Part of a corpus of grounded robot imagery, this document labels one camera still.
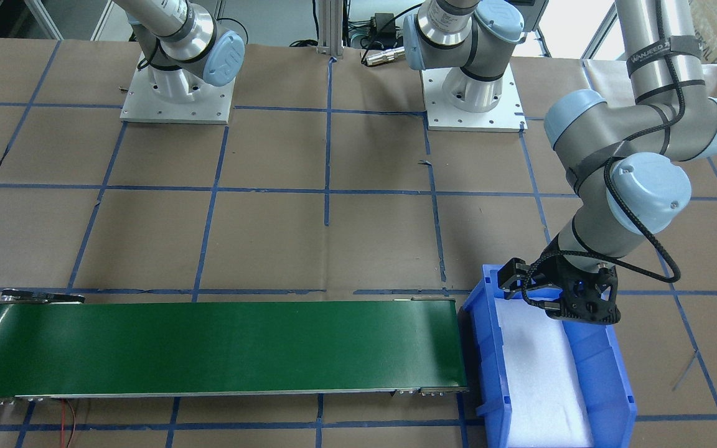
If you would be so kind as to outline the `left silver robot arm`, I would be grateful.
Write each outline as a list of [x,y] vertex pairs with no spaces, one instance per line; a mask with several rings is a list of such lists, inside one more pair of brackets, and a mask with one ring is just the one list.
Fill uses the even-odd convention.
[[691,198],[682,161],[717,155],[717,98],[703,79],[686,1],[617,1],[634,104],[593,89],[558,100],[543,127],[583,204],[532,263],[500,268],[504,298],[520,294],[550,318],[615,324],[623,267],[665,283],[680,269],[657,240]]

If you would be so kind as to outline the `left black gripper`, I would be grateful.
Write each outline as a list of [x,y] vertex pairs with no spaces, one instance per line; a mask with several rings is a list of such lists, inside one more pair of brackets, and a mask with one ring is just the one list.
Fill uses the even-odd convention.
[[[530,266],[523,259],[510,258],[497,273],[498,286],[504,292],[504,300],[522,292],[527,304],[543,309],[552,319],[615,324],[621,318],[616,304],[616,270],[601,267],[598,272],[590,273],[566,260],[566,256],[592,258],[594,255],[556,250],[543,253]],[[553,301],[528,297],[528,291],[541,287],[557,287],[561,292]]]

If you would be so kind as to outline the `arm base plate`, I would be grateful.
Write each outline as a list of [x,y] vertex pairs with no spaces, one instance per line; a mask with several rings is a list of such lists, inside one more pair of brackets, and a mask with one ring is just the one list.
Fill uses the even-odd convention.
[[203,82],[188,71],[135,71],[120,119],[145,124],[227,125],[236,80],[224,86]]
[[492,82],[469,78],[460,68],[421,71],[428,128],[437,131],[496,131],[527,129],[512,68]]

